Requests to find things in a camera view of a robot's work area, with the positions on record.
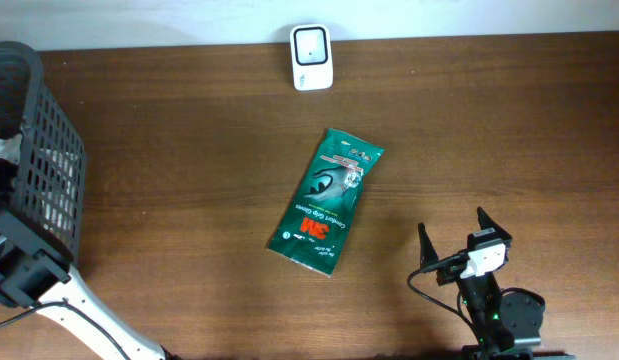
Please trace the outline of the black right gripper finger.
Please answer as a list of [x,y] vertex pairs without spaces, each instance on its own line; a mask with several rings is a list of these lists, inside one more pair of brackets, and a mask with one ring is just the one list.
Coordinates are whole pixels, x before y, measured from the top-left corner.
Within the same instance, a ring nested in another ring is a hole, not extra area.
[[439,262],[439,257],[426,232],[424,223],[418,224],[418,236],[420,242],[420,268],[425,269]]
[[507,234],[507,232],[500,225],[498,225],[482,207],[477,208],[477,216],[481,230],[493,229],[498,234]]

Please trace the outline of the green 3M gloves package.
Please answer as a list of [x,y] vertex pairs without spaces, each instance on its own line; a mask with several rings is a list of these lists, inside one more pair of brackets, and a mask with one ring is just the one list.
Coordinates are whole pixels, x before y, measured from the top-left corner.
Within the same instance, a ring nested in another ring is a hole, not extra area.
[[267,248],[330,277],[350,233],[364,179],[385,149],[329,129]]

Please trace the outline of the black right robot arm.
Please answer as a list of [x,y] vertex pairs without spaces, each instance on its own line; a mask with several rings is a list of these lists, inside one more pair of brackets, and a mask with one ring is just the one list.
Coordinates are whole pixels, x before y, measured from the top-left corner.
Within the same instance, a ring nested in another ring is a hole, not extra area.
[[[477,209],[480,230],[467,236],[466,247],[440,258],[423,223],[418,225],[420,266],[407,277],[407,285],[425,300],[458,316],[477,343],[462,347],[460,359],[571,359],[571,354],[537,353],[546,310],[537,293],[499,286],[495,272],[508,263],[512,235],[486,211]],[[456,305],[450,306],[413,285],[418,275],[436,274],[440,286],[456,284]]]

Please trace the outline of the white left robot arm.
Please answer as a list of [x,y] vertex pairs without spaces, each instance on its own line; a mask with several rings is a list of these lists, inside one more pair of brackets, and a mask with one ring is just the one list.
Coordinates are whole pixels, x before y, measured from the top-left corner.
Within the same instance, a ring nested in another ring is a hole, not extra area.
[[72,211],[43,201],[33,213],[0,201],[0,303],[25,311],[0,323],[41,315],[71,333],[102,359],[176,356],[121,320],[87,286],[74,266]]

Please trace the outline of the white barcode scanner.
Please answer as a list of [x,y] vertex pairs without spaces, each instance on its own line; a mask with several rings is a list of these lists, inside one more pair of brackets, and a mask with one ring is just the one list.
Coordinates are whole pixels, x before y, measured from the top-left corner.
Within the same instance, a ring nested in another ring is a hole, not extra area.
[[328,89],[334,68],[329,29],[322,24],[298,25],[289,34],[294,88],[298,91]]

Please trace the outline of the dark grey plastic basket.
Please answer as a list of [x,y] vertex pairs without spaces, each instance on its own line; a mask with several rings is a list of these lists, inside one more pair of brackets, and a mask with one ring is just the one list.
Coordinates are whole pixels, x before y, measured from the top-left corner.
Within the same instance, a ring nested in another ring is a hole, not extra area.
[[21,137],[9,205],[41,225],[78,261],[87,153],[44,83],[38,53],[0,42],[0,138]]

